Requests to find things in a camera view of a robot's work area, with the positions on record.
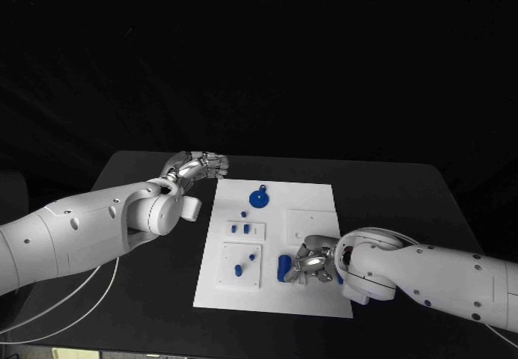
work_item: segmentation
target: table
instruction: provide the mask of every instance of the table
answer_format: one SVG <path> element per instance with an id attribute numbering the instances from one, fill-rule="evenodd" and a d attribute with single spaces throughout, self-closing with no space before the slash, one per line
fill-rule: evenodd
<path id="1" fill-rule="evenodd" d="M 123 151 L 92 190 L 157 177 L 173 153 Z M 231 156 L 227 178 L 332 184 L 341 232 L 385 227 L 420 242 L 473 253 L 482 249 L 440 173 L 429 165 Z M 509 358 L 515 349 L 479 323 L 423 307 L 398 290 L 393 301 L 354 303 L 354 319 L 192 307 L 216 181 L 195 184 L 196 222 L 121 257 L 110 294 L 85 320 L 38 344 L 211 358 Z M 51 333 L 89 309 L 110 281 L 100 270 L 79 294 L 33 325 L 25 340 Z M 39 313 L 88 274 L 39 282 L 19 320 Z"/>

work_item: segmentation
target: blue round knob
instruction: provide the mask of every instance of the blue round knob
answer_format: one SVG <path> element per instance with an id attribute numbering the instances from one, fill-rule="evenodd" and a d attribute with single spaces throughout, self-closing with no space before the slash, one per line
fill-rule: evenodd
<path id="1" fill-rule="evenodd" d="M 267 202 L 270 201 L 270 198 L 267 197 L 267 186 L 261 185 L 258 189 L 258 191 L 251 192 L 251 205 L 254 208 L 266 207 Z"/>

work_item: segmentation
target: black curtain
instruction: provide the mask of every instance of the black curtain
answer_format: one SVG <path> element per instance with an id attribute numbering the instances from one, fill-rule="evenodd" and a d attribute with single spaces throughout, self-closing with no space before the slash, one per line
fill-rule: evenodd
<path id="1" fill-rule="evenodd" d="M 0 6 L 0 166 L 32 209 L 118 150 L 427 163 L 518 260 L 509 4 Z"/>

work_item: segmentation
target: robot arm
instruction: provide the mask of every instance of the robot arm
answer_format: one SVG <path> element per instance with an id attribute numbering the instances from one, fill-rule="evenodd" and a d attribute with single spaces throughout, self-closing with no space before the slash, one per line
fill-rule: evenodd
<path id="1" fill-rule="evenodd" d="M 185 193 L 202 178 L 222 178 L 227 157 L 179 153 L 147 182 L 52 202 L 0 226 L 0 295 L 55 277 L 81 273 L 195 221 L 201 202 Z"/>
<path id="2" fill-rule="evenodd" d="M 310 256 L 320 254 L 333 261 L 343 278 L 342 295 L 359 304 L 365 305 L 369 298 L 394 299 L 398 286 L 418 304 L 518 332 L 515 263 L 433 245 L 404 247 L 393 234 L 371 228 L 336 240 L 332 255 L 325 250 L 328 237 L 310 237 L 304 242 L 310 239 L 315 245 L 316 239 L 320 249 L 296 258 L 286 281 L 297 277 L 293 273 L 300 268 L 299 262 L 306 263 Z"/>

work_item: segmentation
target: robotic hand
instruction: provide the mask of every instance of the robotic hand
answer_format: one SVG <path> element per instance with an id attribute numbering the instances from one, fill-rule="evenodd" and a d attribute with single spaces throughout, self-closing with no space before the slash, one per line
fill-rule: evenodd
<path id="1" fill-rule="evenodd" d="M 195 221 L 201 202 L 185 193 L 228 168 L 216 153 L 180 152 L 157 178 L 64 198 L 1 225 L 0 295 L 94 269 L 166 235 L 180 217 Z"/>
<path id="2" fill-rule="evenodd" d="M 307 236 L 284 281 L 306 272 L 328 282 L 332 265 L 342 295 L 359 304 L 394 299 L 398 286 L 418 304 L 518 332 L 518 264 L 369 227 L 341 239 Z"/>

